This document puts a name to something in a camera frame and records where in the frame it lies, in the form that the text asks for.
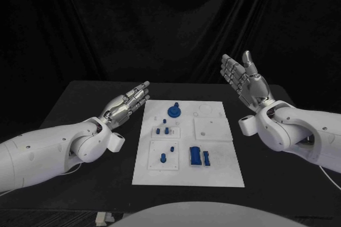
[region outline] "blue round piece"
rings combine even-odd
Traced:
[[[169,108],[170,117],[179,117],[182,114],[182,109],[179,108],[179,103],[176,102],[175,106]]]
[[[162,159],[160,159],[162,163],[166,163],[167,159],[166,159],[166,154],[162,154]]]

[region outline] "black table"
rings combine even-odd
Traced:
[[[139,83],[74,81],[41,126],[74,124],[98,116],[110,100]],[[152,83],[154,100],[222,101],[245,188],[131,185],[144,107],[116,129],[126,137],[118,153],[105,151],[93,163],[47,182],[0,197],[2,209],[88,210],[137,212],[153,206],[185,201],[212,201],[244,205],[278,215],[341,215],[341,192],[317,165],[297,155],[271,150],[259,136],[242,134],[238,120],[254,114],[228,84]],[[277,100],[294,104],[284,88],[271,85]],[[329,172],[341,183],[340,174]]]

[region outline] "white board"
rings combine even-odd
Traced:
[[[176,102],[182,115],[172,118],[167,111]],[[166,134],[166,127],[176,132]],[[200,147],[202,166],[190,165],[190,147],[195,146]],[[203,151],[209,151],[209,167]],[[162,153],[167,156],[166,163],[160,161]],[[222,102],[147,101],[133,184],[245,187]]]

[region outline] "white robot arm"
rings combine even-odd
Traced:
[[[242,61],[244,66],[225,54],[221,74],[257,113],[239,120],[244,135],[258,133],[271,149],[294,153],[341,173],[341,114],[301,110],[285,101],[277,101],[249,51]]]
[[[150,99],[149,85],[147,81],[116,97],[98,118],[28,132],[0,144],[0,192],[32,186],[95,161],[107,148],[120,151],[124,137],[113,130]]]

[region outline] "floor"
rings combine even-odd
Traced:
[[[116,221],[123,213],[113,214]],[[0,210],[0,227],[95,227],[97,212]],[[340,227],[341,218],[290,218],[308,227]]]

